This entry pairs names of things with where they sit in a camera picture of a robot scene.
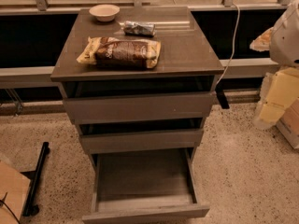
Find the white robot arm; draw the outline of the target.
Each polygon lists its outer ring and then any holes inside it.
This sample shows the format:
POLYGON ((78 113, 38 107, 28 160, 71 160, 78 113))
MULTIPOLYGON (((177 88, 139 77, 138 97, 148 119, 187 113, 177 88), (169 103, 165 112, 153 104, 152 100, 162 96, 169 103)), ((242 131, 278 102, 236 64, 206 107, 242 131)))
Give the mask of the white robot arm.
POLYGON ((276 73, 263 78, 253 124, 266 130, 276 125, 299 97, 299 0, 291 2, 273 27, 251 42, 251 49, 269 51, 276 73))

